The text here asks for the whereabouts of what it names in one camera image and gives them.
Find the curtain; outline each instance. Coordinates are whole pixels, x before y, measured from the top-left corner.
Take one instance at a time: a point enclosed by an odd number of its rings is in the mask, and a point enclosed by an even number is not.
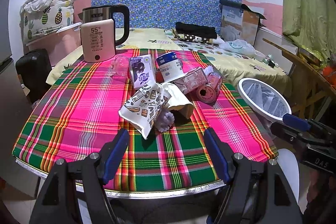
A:
[[[282,31],[297,46],[319,52],[326,61],[336,52],[334,0],[283,0]]]

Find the patterned paper bag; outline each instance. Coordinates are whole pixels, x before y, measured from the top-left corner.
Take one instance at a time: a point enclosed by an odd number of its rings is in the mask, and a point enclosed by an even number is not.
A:
[[[119,110],[119,115],[128,120],[146,140],[155,120],[171,95],[154,81],[140,88]]]

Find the yellow bed sheet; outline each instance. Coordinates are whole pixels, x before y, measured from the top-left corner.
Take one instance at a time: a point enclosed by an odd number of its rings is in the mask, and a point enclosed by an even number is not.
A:
[[[116,29],[115,36],[119,39],[123,29]],[[162,50],[182,50],[172,41],[162,29],[131,29],[128,39],[119,47],[121,48],[156,48]],[[62,75],[63,71],[72,65],[83,54],[82,46],[59,61],[49,73],[47,83],[52,85]],[[280,68],[271,68],[255,59],[235,58],[216,54],[204,54],[209,61],[223,74],[226,79],[237,87],[240,79],[245,77],[261,80],[281,94],[291,95],[291,79]]]

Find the metal screw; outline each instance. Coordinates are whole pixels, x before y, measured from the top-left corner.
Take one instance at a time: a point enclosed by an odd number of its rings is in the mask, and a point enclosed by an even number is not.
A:
[[[270,165],[276,165],[278,163],[275,159],[270,159],[268,162],[270,163]]]
[[[95,160],[95,159],[99,158],[99,154],[97,152],[91,153],[90,158]]]
[[[243,154],[242,153],[235,153],[234,154],[234,157],[237,159],[237,160],[241,160],[243,158]]]
[[[62,165],[64,163],[64,159],[58,159],[57,161],[56,161],[56,164],[57,165]]]

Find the black folded clothing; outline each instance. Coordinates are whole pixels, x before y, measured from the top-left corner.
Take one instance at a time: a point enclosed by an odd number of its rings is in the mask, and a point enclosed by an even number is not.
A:
[[[217,38],[215,27],[199,26],[194,24],[185,24],[182,22],[176,22],[175,28],[178,33],[191,34],[197,37]]]

